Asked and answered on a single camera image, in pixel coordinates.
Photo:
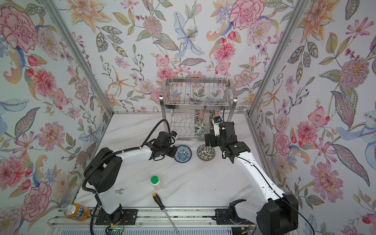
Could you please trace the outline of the olive leaf pattern bowl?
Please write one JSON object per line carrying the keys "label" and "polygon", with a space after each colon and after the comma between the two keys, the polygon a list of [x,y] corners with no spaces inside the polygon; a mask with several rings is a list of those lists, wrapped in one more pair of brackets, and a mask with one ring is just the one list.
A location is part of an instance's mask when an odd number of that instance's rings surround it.
{"label": "olive leaf pattern bowl", "polygon": [[195,117],[194,117],[195,122],[204,121],[204,119],[205,119],[204,110],[196,110],[195,111]]}

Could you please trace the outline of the blue floral bowl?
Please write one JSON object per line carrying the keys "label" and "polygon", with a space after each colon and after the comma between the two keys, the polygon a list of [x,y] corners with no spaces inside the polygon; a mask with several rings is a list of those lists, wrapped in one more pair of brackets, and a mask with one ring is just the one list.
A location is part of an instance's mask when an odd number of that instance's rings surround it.
{"label": "blue floral bowl", "polygon": [[192,150],[187,145],[179,145],[175,153],[174,159],[178,163],[187,163],[192,158]]}

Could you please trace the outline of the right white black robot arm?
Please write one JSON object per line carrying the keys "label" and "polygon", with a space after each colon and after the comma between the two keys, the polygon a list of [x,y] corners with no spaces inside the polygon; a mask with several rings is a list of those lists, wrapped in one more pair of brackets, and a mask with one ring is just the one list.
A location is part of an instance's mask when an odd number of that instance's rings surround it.
{"label": "right white black robot arm", "polygon": [[229,204],[230,219],[234,223],[247,220],[263,235],[284,235],[298,228],[299,203],[293,195],[286,195],[256,162],[251,149],[238,140],[235,124],[215,117],[213,133],[205,135],[205,144],[219,147],[223,159],[229,159],[250,181],[256,192],[253,201],[238,199]]}

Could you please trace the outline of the green leaf bowl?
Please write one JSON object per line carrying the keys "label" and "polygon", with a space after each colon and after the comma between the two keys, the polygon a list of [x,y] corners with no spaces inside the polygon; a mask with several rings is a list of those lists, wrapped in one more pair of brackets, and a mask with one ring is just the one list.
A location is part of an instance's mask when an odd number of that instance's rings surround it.
{"label": "green leaf bowl", "polygon": [[196,122],[195,122],[195,130],[194,130],[194,134],[196,137],[201,137],[202,135],[204,135],[206,133],[206,124],[198,119]]}

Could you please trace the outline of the dark blue patterned bowl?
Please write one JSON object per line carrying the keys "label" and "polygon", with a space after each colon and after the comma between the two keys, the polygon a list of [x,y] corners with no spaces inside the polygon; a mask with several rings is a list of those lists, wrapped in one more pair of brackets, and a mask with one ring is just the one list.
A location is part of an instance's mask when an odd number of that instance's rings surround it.
{"label": "dark blue patterned bowl", "polygon": [[213,127],[213,119],[214,119],[214,115],[215,113],[213,112],[213,110],[210,112],[210,116],[209,116],[209,127],[210,127],[210,130],[209,130],[209,133],[210,134],[213,134],[214,133],[214,127]]}

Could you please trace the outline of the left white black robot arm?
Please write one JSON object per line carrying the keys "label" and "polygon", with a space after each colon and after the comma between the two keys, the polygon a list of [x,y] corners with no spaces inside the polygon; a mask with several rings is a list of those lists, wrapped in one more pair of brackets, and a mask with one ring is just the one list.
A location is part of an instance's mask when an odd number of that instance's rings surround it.
{"label": "left white black robot arm", "polygon": [[102,148],[86,167],[81,188],[94,194],[99,207],[109,216],[120,216],[122,206],[118,201],[114,184],[122,167],[151,161],[159,157],[173,158],[177,152],[177,133],[160,132],[158,137],[142,147],[132,147],[119,151]]}

